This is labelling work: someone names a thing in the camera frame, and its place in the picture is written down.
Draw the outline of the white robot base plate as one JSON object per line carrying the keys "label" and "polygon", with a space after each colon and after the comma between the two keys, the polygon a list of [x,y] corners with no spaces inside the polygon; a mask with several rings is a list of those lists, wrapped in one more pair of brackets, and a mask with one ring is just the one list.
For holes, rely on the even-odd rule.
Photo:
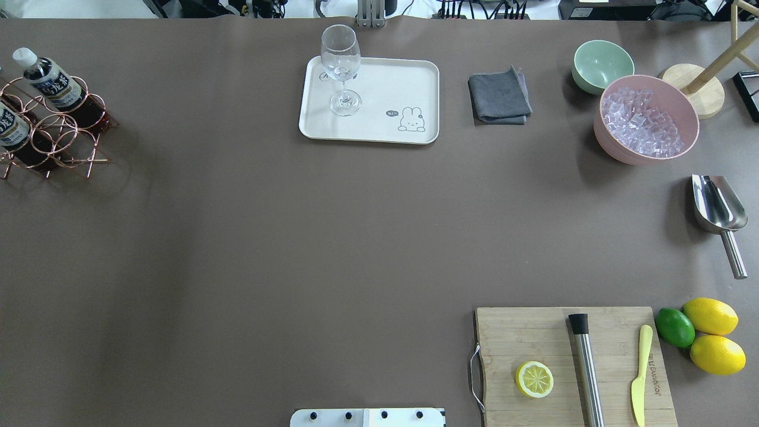
{"label": "white robot base plate", "polygon": [[433,407],[301,409],[290,426],[445,426],[445,410]]}

